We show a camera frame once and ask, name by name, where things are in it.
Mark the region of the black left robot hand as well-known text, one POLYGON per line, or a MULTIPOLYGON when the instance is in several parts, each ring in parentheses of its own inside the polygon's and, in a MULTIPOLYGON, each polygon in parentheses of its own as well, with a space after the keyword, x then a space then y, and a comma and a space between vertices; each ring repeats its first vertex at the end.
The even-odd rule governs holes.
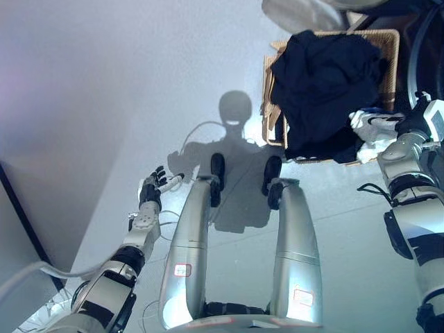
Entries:
POLYGON ((184 177, 184 173, 167 177, 164 167, 158 166, 147 178, 141 180, 139 184, 139 209, 141 209, 145 203, 154 202, 157 204, 158 209, 161 210, 161 194, 179 185, 184 177))

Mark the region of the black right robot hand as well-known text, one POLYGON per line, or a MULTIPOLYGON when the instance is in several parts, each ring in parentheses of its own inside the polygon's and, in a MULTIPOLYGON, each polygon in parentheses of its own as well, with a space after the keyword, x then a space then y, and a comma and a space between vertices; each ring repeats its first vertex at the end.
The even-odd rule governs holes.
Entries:
POLYGON ((426 140, 443 143, 443 100, 432 100, 426 92, 416 92, 416 105, 395 126, 400 137, 407 133, 420 133, 426 140))

